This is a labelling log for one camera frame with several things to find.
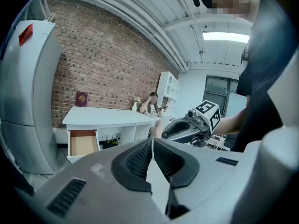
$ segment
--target black shirt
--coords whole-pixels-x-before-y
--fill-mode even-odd
[[[282,126],[267,91],[288,65],[297,45],[296,30],[282,8],[274,0],[260,0],[251,28],[248,66],[237,89],[240,95],[250,95],[248,115],[231,151],[243,152],[248,143]]]

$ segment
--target black and white marker cube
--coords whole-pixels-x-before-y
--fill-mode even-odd
[[[195,110],[196,115],[204,120],[206,125],[210,127],[211,133],[213,133],[221,119],[219,105],[205,100]]]

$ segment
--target wooden drawer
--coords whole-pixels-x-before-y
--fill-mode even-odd
[[[100,151],[97,130],[69,130],[67,159],[74,163],[87,154]]]

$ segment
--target vase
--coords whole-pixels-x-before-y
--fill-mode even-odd
[[[137,111],[137,102],[134,102],[134,105],[132,107],[132,111]]]

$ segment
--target air vent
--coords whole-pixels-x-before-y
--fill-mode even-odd
[[[48,205],[48,210],[57,216],[64,217],[85,184],[86,181],[84,180],[77,178],[72,179],[58,194],[58,196],[55,197],[55,199]]]
[[[216,161],[222,162],[222,163],[225,163],[225,164],[228,164],[228,165],[233,165],[233,166],[237,166],[237,164],[239,162],[239,161],[236,161],[236,160],[226,159],[226,158],[222,158],[222,157],[219,157],[218,159],[216,159]]]

